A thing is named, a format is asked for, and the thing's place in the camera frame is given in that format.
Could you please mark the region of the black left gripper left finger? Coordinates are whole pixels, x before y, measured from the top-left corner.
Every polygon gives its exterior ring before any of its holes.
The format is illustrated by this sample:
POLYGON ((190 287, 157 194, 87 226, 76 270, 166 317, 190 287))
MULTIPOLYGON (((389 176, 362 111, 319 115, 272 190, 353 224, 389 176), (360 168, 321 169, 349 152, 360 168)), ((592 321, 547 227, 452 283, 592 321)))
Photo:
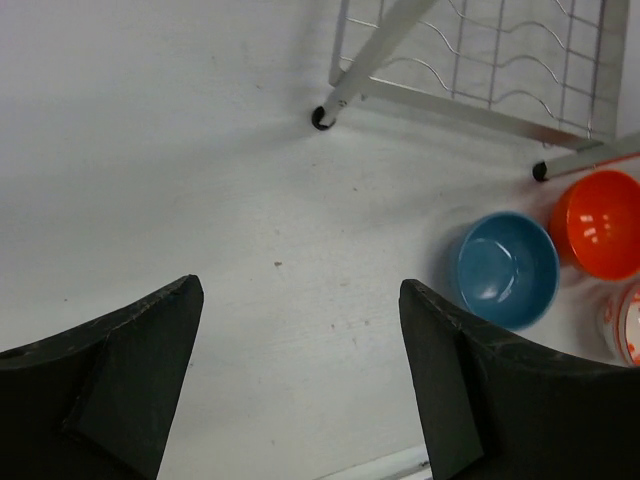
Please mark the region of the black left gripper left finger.
POLYGON ((187 275, 2 352, 2 478, 156 478, 203 305, 187 275))

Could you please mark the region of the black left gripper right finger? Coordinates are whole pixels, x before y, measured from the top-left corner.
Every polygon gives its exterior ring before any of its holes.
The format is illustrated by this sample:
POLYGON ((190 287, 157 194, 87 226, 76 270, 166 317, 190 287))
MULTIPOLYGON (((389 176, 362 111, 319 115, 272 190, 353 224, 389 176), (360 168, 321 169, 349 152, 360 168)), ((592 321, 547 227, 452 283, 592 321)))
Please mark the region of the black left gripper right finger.
POLYGON ((565 354, 413 279, 399 314, 437 479, 635 479, 639 372, 565 354))

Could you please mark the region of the white orange patterned bowl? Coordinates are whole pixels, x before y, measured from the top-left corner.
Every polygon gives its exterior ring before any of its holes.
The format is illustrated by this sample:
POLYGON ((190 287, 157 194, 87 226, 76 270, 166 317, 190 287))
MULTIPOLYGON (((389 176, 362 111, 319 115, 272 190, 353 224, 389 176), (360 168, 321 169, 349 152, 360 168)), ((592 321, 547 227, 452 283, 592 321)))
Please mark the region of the white orange patterned bowl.
POLYGON ((639 366, 639 281, 610 293, 601 303, 597 325, 614 358, 639 366))

